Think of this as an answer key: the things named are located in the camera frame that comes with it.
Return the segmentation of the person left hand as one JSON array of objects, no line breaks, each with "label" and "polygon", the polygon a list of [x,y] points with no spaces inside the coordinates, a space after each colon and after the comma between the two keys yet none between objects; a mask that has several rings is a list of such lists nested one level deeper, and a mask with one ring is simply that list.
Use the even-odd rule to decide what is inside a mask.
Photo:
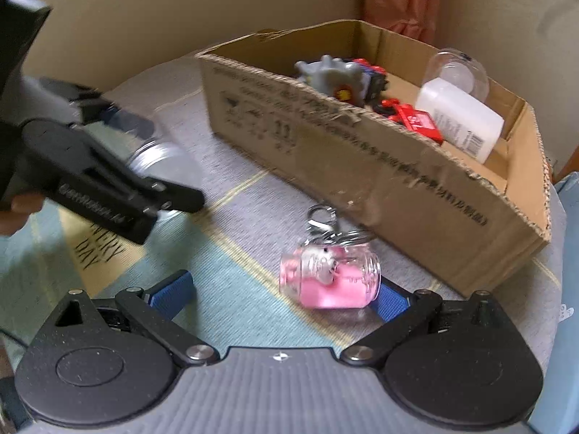
[{"label": "person left hand", "polygon": [[2,210],[0,216],[0,235],[12,236],[21,230],[32,214],[40,212],[45,197],[38,193],[26,193],[15,196],[8,210]]}]

